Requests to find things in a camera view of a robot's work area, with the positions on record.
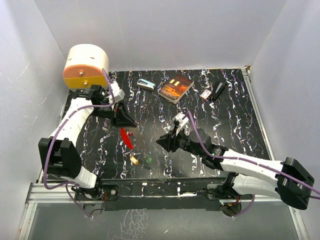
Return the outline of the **red keyring opener tool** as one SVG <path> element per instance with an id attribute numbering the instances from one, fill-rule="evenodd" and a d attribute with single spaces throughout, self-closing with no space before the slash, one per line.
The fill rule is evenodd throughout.
<path id="1" fill-rule="evenodd" d="M 131 133 L 129 130 L 125 129 L 125 128 L 121 128 L 120 129 L 120 135 L 121 138 L 124 142 L 124 144 L 130 149 L 132 150 L 134 148 L 133 143 L 131 142 L 130 136 L 133 135 L 133 133 Z"/>

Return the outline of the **green tagged key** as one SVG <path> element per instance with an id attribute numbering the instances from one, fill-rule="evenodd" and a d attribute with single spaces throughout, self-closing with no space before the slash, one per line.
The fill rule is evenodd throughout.
<path id="1" fill-rule="evenodd" d="M 152 158 L 148 155 L 145 155 L 145 161 L 150 164 L 152 162 Z"/>

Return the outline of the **yellow tagged key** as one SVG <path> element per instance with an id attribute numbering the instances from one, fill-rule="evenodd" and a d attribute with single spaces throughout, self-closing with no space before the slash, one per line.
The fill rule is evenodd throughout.
<path id="1" fill-rule="evenodd" d="M 130 154 L 130 162 L 133 164 L 133 165 L 138 165 L 139 164 L 139 156 L 141 155 L 141 153 L 131 153 Z"/>

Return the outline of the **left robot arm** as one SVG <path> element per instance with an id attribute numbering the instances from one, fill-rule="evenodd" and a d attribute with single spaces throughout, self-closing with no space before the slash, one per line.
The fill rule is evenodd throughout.
<path id="1" fill-rule="evenodd" d="M 124 144 L 134 148 L 130 137 L 130 128 L 137 123 L 129 115 L 124 99 L 125 93 L 116 82 L 104 89 L 101 85 L 92 85 L 89 89 L 77 89 L 72 97 L 68 111 L 56 130 L 43 137 L 38 149 L 43 173 L 61 177 L 69 183 L 86 189 L 93 200 L 103 195 L 102 185 L 97 183 L 97 175 L 82 165 L 82 159 L 76 149 L 79 134 L 90 116 L 109 119 L 113 127 L 120 128 Z"/>

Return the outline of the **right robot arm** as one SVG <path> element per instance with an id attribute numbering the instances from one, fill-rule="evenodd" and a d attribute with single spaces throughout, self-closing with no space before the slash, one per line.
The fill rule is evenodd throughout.
<path id="1" fill-rule="evenodd" d="M 215 189 L 218 196 L 233 199 L 243 195 L 261 195 L 282 200 L 299 210 L 308 208 L 315 179 L 298 160 L 266 160 L 237 153 L 212 143 L 199 128 L 186 134 L 175 129 L 156 140 L 167 152 L 178 149 L 201 158 L 213 170 L 228 174 L 223 185 Z"/>

